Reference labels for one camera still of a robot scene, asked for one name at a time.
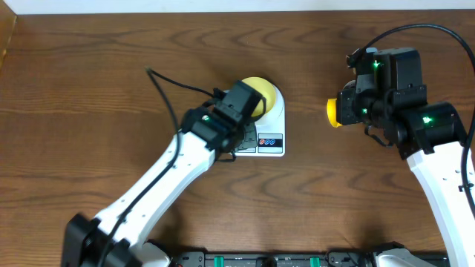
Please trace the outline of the yellow measuring scoop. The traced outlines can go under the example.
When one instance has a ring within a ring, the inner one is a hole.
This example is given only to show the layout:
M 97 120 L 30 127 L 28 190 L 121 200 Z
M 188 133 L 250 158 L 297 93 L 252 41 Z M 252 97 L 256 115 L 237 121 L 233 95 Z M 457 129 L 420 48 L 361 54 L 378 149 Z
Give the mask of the yellow measuring scoop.
M 328 99 L 327 100 L 327 118 L 330 124 L 334 128 L 341 127 L 341 124 L 336 119 L 336 99 Z

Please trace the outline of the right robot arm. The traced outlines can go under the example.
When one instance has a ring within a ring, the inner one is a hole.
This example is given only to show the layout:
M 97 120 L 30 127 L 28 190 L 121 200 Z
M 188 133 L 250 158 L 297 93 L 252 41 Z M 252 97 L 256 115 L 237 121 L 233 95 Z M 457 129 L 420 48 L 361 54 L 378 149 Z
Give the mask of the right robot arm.
M 471 162 L 462 167 L 468 135 L 455 107 L 428 103 L 419 52 L 414 48 L 356 52 L 356 77 L 327 102 L 334 127 L 362 123 L 381 129 L 374 140 L 395 146 L 430 203 L 451 266 L 474 265 L 474 219 L 462 187 L 474 179 Z

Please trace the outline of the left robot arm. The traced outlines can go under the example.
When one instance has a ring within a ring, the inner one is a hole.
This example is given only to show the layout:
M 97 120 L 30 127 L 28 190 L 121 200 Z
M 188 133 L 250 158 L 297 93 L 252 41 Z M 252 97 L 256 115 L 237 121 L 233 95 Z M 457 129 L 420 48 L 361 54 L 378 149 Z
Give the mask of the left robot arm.
M 186 187 L 244 139 L 244 129 L 275 105 L 265 79 L 237 81 L 226 92 L 188 110 L 164 154 L 116 202 L 92 220 L 67 224 L 62 266 L 168 266 L 168 255 L 147 241 L 152 228 Z

